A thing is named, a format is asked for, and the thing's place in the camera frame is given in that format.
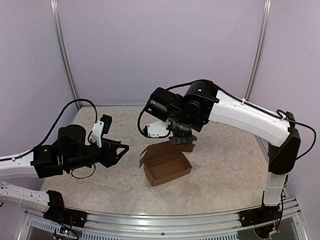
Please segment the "brown cardboard box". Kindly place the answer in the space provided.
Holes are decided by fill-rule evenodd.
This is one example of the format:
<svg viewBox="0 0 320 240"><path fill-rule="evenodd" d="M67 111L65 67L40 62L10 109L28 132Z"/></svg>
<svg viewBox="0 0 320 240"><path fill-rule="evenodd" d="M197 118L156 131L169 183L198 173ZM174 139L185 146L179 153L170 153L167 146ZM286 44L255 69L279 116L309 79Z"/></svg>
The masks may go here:
<svg viewBox="0 0 320 240"><path fill-rule="evenodd" d="M152 187L188 175L193 166L186 157L192 153L194 143L172 145L170 141L148 145L141 153L139 166L143 167Z"/></svg>

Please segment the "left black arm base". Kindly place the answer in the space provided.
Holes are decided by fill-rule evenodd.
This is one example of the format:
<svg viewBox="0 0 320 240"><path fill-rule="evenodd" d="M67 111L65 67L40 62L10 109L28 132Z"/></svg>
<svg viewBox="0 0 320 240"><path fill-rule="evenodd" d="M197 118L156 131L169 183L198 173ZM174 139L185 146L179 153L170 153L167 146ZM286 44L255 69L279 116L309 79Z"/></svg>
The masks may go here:
<svg viewBox="0 0 320 240"><path fill-rule="evenodd" d="M49 208L43 213L44 219L71 227L84 228L87 212L65 207L63 196L57 191L48 190L46 193L49 197Z"/></svg>

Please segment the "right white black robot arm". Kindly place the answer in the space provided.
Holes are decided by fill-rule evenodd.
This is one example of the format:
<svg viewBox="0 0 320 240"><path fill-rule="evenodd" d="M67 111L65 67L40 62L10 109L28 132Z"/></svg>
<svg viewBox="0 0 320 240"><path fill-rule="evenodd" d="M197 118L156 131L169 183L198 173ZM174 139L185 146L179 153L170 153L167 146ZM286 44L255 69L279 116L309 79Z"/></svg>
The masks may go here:
<svg viewBox="0 0 320 240"><path fill-rule="evenodd" d="M240 99L212 81L199 79L186 84L185 95L173 93L171 87L158 87L150 95L143 112L157 119L140 132L147 138L169 138L172 145L191 144L193 131L200 132L209 122L245 131L268 142L268 174L263 205L256 218L266 222L281 201L289 172L298 158L301 145L294 116L276 114Z"/></svg>

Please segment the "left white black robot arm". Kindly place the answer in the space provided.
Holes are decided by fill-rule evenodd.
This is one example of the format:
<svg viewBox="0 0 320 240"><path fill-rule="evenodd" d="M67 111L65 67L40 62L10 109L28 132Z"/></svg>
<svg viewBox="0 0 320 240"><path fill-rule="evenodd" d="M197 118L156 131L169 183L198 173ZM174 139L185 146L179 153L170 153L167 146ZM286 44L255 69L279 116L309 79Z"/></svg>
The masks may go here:
<svg viewBox="0 0 320 240"><path fill-rule="evenodd" d="M30 151L0 160L0 199L18 203L42 213L50 214L63 223L70 218L63 197L57 191L36 191L8 183L7 179L35 177L39 179L71 174L80 168L101 164L105 168L116 165L129 150L120 141L103 137L104 128L98 129L90 144L86 144L84 127L71 124L58 130L53 144L36 146Z"/></svg>

